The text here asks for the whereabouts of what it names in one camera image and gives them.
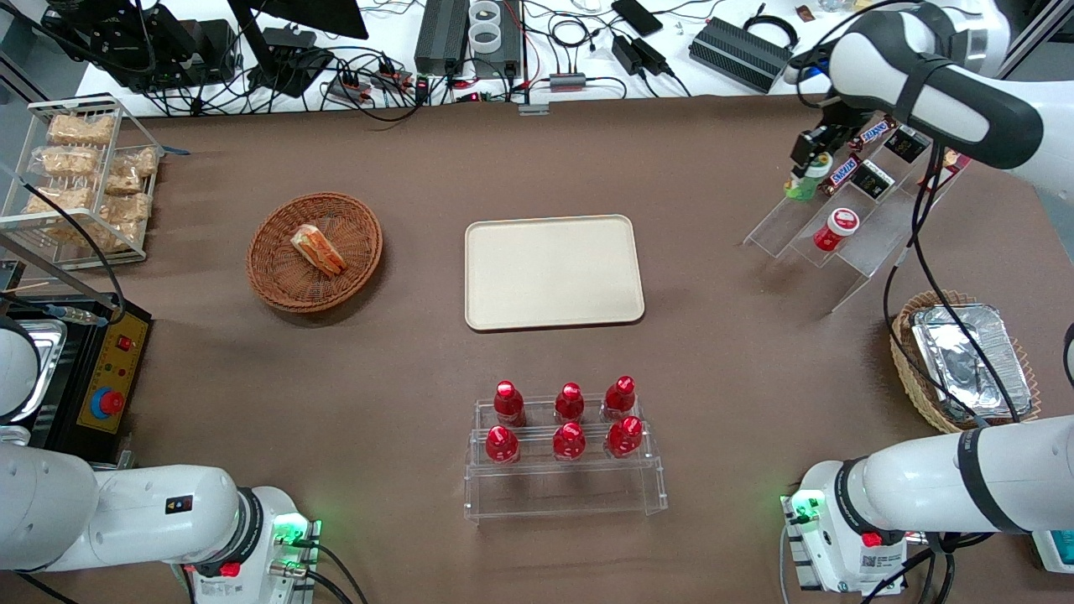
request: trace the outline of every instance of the beige tray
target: beige tray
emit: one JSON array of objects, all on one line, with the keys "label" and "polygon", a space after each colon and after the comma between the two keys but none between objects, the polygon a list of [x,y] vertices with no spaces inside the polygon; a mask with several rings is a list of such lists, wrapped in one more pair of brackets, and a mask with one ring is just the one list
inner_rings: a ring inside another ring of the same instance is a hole
[{"label": "beige tray", "polygon": [[466,322],[478,331],[641,318],[629,218],[491,220],[466,229]]}]

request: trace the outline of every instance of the clear acrylic stand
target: clear acrylic stand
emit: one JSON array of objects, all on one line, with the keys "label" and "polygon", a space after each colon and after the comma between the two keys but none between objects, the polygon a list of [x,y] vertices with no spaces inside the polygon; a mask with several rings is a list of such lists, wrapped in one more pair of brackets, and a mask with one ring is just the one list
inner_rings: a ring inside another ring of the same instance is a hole
[{"label": "clear acrylic stand", "polygon": [[643,421],[642,443],[624,459],[604,450],[611,423],[600,420],[603,393],[584,394],[582,415],[585,452],[574,461],[552,455],[552,435],[558,429],[553,416],[554,397],[527,400],[526,427],[512,428],[521,458],[509,465],[493,463],[484,452],[489,429],[496,425],[492,400],[477,401],[474,429],[466,452],[464,516],[478,522],[488,518],[574,516],[607,512],[667,509],[664,465],[652,428],[636,403],[633,414]]},{"label": "clear acrylic stand", "polygon": [[[853,183],[844,183],[831,198],[819,190],[810,201],[785,197],[742,242],[757,245],[772,258],[799,256],[817,269],[825,269],[831,264],[850,267],[857,273],[857,279],[831,312],[838,310],[869,283],[892,251],[904,244],[910,236],[914,200],[917,198],[918,182],[924,176],[929,152],[928,149],[921,152],[912,163],[909,163],[885,147],[885,141],[876,142],[871,150],[866,149],[868,156],[859,154],[859,157],[872,161],[895,181],[880,199],[873,200]],[[841,154],[836,167],[841,166],[847,156],[848,154]],[[954,173],[937,191],[937,202],[961,172]],[[813,244],[813,233],[824,225],[828,215],[837,207],[853,210],[861,220],[861,226],[853,236],[842,242],[836,251],[824,251]]]}]

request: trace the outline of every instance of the foil tray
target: foil tray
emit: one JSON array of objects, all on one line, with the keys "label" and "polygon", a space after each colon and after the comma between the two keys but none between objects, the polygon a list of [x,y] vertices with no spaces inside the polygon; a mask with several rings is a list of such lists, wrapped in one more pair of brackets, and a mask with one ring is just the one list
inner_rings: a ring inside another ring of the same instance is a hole
[{"label": "foil tray", "polygon": [[[1029,385],[999,311],[986,304],[964,304],[954,310],[996,368],[1015,411],[1019,416],[1029,414],[1032,408]],[[982,418],[1011,418],[992,375],[943,306],[913,313],[910,326],[917,350],[933,379]],[[966,411],[939,388],[937,399],[942,411],[955,421],[970,419]]]}]

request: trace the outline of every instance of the qr code label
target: qr code label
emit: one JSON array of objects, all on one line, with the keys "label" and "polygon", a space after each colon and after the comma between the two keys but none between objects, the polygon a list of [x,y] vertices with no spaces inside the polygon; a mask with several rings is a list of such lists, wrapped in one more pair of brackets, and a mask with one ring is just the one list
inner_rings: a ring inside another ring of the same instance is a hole
[{"label": "qr code label", "polygon": [[902,564],[902,547],[888,545],[861,548],[860,573],[866,575],[887,575],[892,569]]}]

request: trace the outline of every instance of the red bottle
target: red bottle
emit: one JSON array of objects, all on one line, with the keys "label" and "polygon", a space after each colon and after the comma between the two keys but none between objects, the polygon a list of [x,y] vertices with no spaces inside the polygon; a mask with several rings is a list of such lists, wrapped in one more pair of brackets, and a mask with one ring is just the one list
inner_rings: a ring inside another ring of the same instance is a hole
[{"label": "red bottle", "polygon": [[522,428],[526,425],[526,409],[522,403],[522,392],[519,392],[508,380],[503,380],[496,386],[496,396],[492,399],[492,406],[496,409],[496,420],[505,426]]},{"label": "red bottle", "polygon": [[582,427],[568,421],[560,427],[552,436],[552,452],[560,461],[572,461],[582,457],[585,451],[585,433]]},{"label": "red bottle", "polygon": [[484,441],[484,452],[493,463],[514,463],[519,460],[519,437],[503,426],[493,426]]},{"label": "red bottle", "polygon": [[630,415],[634,408],[634,378],[624,375],[615,380],[605,393],[605,402],[600,404],[600,417],[605,421],[616,421]]},{"label": "red bottle", "polygon": [[555,420],[560,423],[581,421],[583,411],[585,399],[582,398],[582,389],[574,382],[564,384],[560,396],[555,398]]},{"label": "red bottle", "polygon": [[608,430],[605,450],[608,455],[624,458],[641,446],[641,420],[633,415],[620,419]]}]

